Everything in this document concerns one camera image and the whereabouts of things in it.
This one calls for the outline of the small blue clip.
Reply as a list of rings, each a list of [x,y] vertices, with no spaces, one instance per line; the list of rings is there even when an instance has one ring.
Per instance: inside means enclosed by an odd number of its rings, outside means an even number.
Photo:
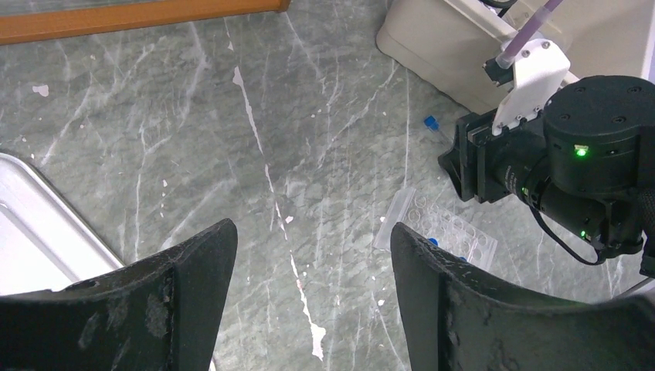
[[[424,126],[429,131],[429,137],[435,143],[442,147],[449,147],[453,143],[453,136],[449,134],[438,122],[438,120],[430,115],[423,119]]]

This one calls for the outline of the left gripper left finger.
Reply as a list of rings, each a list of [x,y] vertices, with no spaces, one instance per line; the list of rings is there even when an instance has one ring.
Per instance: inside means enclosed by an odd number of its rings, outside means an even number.
[[[3,370],[207,370],[236,260],[224,219],[129,266],[1,299]]]

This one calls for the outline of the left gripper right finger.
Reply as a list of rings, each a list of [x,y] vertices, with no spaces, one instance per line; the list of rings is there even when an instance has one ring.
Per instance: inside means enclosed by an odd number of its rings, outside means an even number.
[[[414,370],[652,370],[654,296],[586,304],[504,281],[403,223],[390,251]]]

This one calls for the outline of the white plastic container lid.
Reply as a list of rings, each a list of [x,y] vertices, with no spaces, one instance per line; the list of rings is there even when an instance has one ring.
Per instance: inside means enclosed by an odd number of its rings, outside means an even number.
[[[124,266],[31,166],[1,156],[1,299]]]

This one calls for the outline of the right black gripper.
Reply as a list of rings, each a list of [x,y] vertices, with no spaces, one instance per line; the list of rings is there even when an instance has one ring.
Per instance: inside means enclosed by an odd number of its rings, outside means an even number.
[[[451,149],[438,157],[461,200],[494,203],[515,195],[557,243],[562,239],[546,225],[545,217],[592,246],[599,257],[641,251],[644,240],[634,203],[564,192],[551,179],[541,119],[494,136],[493,116],[489,111],[459,119]]]

